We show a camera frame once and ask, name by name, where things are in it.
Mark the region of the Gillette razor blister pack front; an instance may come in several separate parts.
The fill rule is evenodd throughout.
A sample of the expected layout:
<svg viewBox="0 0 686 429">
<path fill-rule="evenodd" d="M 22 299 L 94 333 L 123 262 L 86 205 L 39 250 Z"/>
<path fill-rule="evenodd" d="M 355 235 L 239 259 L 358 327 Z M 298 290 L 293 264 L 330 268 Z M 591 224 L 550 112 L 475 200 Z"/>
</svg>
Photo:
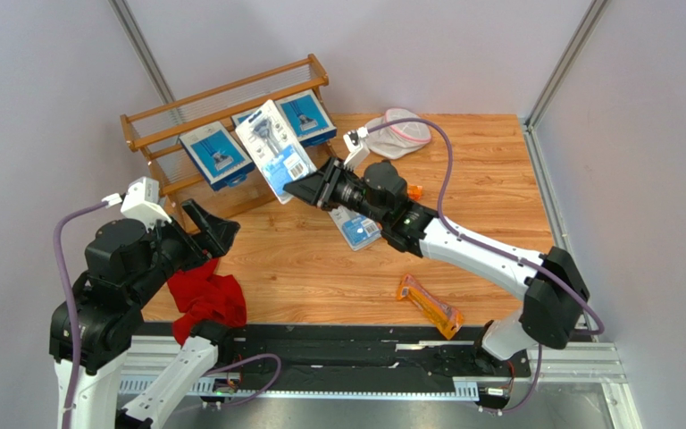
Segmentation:
<svg viewBox="0 0 686 429">
<path fill-rule="evenodd" d="M 264 102 L 236 128 L 243 147 L 283 205 L 293 196 L 284 186 L 317 168 L 273 100 Z"/>
</svg>

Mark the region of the orange bic razor bag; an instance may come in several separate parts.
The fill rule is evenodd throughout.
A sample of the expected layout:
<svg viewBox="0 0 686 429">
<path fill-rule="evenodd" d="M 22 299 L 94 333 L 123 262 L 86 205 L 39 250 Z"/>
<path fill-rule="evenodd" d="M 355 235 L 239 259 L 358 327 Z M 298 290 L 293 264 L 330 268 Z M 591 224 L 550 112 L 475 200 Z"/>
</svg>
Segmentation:
<svg viewBox="0 0 686 429">
<path fill-rule="evenodd" d="M 458 308 L 431 294 L 410 273 L 401 278 L 396 300 L 411 302 L 446 340 L 452 340 L 464 324 Z"/>
<path fill-rule="evenodd" d="M 408 185 L 407 186 L 407 196 L 412 200 L 418 201 L 422 197 L 422 186 L 421 185 Z"/>
</svg>

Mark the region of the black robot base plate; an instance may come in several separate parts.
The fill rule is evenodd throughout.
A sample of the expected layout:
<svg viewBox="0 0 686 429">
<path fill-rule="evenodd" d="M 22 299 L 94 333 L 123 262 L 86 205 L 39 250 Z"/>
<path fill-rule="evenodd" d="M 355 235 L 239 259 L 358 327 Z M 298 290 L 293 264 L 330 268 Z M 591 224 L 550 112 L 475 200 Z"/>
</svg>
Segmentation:
<svg viewBox="0 0 686 429">
<path fill-rule="evenodd" d="M 219 350 L 219 368 L 243 392 L 266 384 L 271 392 L 450 394 L 457 382 L 505 386 L 533 373 L 526 353 L 507 361 L 482 357 L 473 342 L 480 329 L 445 340 L 436 329 L 408 325 L 250 324 L 234 329 Z"/>
</svg>

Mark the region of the gillette razor blister pack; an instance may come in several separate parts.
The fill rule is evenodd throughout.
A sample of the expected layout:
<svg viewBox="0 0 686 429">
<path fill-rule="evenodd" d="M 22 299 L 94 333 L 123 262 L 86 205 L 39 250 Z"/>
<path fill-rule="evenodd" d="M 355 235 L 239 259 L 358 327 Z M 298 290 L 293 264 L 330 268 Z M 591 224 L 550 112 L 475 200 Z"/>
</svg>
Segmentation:
<svg viewBox="0 0 686 429">
<path fill-rule="evenodd" d="M 330 218 L 353 251 L 366 248 L 381 238 L 381 228 L 375 221 L 345 207 L 331 210 Z"/>
<path fill-rule="evenodd" d="M 243 147 L 283 205 L 293 196 L 284 186 L 317 168 L 273 100 L 264 102 L 236 128 Z"/>
</svg>

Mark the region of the orange Bic razor bag front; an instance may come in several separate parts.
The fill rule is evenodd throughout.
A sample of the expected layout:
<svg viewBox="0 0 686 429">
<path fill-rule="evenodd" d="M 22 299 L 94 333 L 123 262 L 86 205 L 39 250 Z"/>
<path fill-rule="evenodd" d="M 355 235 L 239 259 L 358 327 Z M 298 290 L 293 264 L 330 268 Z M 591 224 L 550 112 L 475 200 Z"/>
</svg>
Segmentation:
<svg viewBox="0 0 686 429">
<path fill-rule="evenodd" d="M 446 340 L 452 340 L 464 324 L 458 308 L 431 294 L 410 273 L 401 278 L 396 300 L 411 302 Z"/>
</svg>

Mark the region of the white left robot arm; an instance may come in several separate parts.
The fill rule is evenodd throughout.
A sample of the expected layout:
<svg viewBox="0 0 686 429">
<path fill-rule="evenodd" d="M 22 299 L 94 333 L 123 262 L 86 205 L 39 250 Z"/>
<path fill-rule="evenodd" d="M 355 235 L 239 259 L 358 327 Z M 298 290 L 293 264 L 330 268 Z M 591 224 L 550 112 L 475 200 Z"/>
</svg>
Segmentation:
<svg viewBox="0 0 686 429">
<path fill-rule="evenodd" d="M 49 352 L 58 378 L 61 428 L 161 428 L 191 388 L 233 351 L 223 323 L 197 323 L 178 354 L 135 399 L 119 406 L 121 372 L 142 311 L 177 272 L 226 255 L 239 224 L 187 200 L 197 226 L 190 234 L 176 221 L 146 226 L 125 218 L 106 223 L 87 245 L 87 268 L 64 281 L 65 301 L 53 312 Z"/>
</svg>

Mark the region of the large blue Harry's razor box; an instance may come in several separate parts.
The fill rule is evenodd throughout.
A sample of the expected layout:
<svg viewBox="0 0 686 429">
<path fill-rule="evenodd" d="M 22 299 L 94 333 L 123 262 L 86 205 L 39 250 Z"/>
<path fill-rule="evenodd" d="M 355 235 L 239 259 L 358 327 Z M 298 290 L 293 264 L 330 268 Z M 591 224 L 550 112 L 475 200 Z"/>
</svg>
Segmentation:
<svg viewBox="0 0 686 429">
<path fill-rule="evenodd" d="M 258 111 L 258 108 L 254 108 L 254 109 L 247 110 L 245 112 L 241 112 L 241 113 L 232 115 L 230 118 L 231 118 L 233 126 L 235 128 L 237 128 L 242 122 L 247 120 L 251 115 L 253 115 L 257 111 Z"/>
</svg>

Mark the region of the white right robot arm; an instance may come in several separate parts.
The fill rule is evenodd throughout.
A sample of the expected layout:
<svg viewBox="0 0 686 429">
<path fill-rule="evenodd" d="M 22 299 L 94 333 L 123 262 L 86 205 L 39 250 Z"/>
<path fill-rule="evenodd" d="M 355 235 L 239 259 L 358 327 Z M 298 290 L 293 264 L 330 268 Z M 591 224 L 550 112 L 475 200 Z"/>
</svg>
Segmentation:
<svg viewBox="0 0 686 429">
<path fill-rule="evenodd" d="M 564 349 L 576 333 L 590 292 L 572 255 L 515 248 L 450 221 L 407 194 L 407 182 L 388 161 L 369 165 L 362 176 L 330 158 L 321 170 L 284 185 L 284 190 L 324 211 L 345 207 L 375 221 L 395 250 L 445 262 L 503 288 L 522 303 L 492 321 L 476 341 L 497 360 L 540 344 Z"/>
</svg>

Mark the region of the small blue Harry's razor box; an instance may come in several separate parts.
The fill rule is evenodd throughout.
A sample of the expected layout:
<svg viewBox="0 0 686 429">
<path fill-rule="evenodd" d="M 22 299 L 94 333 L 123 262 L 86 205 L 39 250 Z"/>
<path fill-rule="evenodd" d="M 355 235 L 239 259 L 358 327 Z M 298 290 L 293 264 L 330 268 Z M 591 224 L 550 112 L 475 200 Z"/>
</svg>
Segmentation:
<svg viewBox="0 0 686 429">
<path fill-rule="evenodd" d="M 221 122 L 184 132 L 179 143 L 213 191 L 236 187 L 255 169 L 244 148 Z"/>
</svg>

